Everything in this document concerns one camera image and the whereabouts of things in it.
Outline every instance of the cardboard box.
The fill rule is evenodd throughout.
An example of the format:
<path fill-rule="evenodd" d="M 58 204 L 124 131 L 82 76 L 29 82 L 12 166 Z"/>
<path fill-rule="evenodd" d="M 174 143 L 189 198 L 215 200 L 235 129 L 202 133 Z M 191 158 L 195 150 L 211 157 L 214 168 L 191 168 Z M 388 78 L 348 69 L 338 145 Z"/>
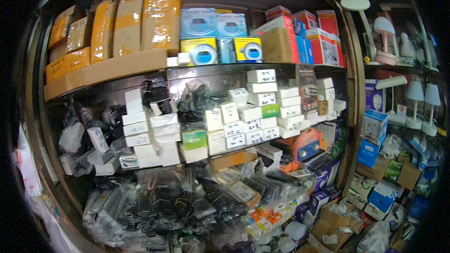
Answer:
<path fill-rule="evenodd" d="M 48 101 L 80 87 L 103 81 L 166 68 L 167 51 L 129 54 L 101 63 L 91 64 L 63 75 L 44 86 L 44 99 Z"/>

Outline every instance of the blue product box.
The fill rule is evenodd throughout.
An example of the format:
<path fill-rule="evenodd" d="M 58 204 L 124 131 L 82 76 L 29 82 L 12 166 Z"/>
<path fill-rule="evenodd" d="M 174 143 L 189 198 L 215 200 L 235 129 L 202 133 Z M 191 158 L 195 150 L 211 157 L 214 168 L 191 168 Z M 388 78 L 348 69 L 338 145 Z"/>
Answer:
<path fill-rule="evenodd" d="M 217 37 L 216 9 L 183 8 L 180 27 L 180 40 Z"/>
<path fill-rule="evenodd" d="M 217 14 L 217 37 L 234 38 L 247 37 L 247 24 L 244 14 Z"/>
<path fill-rule="evenodd" d="M 375 160 L 377 159 L 379 149 L 379 146 L 363 140 L 361 142 L 357 161 L 372 168 L 375 165 Z"/>

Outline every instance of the yellow product box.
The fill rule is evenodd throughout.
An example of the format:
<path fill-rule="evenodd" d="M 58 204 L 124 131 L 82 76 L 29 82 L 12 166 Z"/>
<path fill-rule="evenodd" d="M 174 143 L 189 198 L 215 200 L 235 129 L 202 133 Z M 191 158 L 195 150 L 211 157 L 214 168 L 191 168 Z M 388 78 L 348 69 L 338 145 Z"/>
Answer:
<path fill-rule="evenodd" d="M 182 40 L 181 52 L 189 53 L 188 66 L 217 64 L 217 45 L 215 38 L 196 38 Z"/>
<path fill-rule="evenodd" d="M 262 63 L 261 38 L 234 38 L 237 63 Z"/>
<path fill-rule="evenodd" d="M 63 75 L 84 68 L 87 65 L 90 65 L 90 47 L 66 54 L 64 57 L 48 64 L 45 69 L 46 81 L 50 83 Z"/>

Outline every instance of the blue box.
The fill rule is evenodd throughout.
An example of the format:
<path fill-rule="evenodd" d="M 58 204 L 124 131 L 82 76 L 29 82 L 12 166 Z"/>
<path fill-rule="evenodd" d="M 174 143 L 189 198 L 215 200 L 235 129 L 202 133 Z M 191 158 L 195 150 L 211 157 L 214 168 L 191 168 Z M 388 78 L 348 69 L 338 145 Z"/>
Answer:
<path fill-rule="evenodd" d="M 372 168 L 375 165 L 379 149 L 379 146 L 363 140 L 361 142 L 357 161 Z"/>

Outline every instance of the brown cardboard box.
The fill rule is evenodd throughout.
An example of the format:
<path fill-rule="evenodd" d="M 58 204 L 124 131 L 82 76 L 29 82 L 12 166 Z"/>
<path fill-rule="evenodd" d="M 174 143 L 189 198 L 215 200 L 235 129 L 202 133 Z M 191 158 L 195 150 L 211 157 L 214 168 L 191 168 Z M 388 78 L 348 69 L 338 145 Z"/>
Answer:
<path fill-rule="evenodd" d="M 378 156 L 372 168 L 362 163 L 358 163 L 356 170 L 362 175 L 380 181 L 383 179 L 388 164 L 389 160 L 387 160 L 383 156 Z"/>
<path fill-rule="evenodd" d="M 114 26 L 113 57 L 140 51 L 142 1 L 119 1 Z"/>
<path fill-rule="evenodd" d="M 413 190 L 420 176 L 420 170 L 409 162 L 405 162 L 397 179 L 397 184 Z"/>
<path fill-rule="evenodd" d="M 138 52 L 101 63 L 91 64 L 72 71 L 44 86 L 44 99 L 48 101 L 71 90 L 110 79 L 164 69 L 167 64 L 167 50 L 155 49 Z"/>
<path fill-rule="evenodd" d="M 275 27 L 260 35 L 265 63 L 293 63 L 287 29 Z"/>

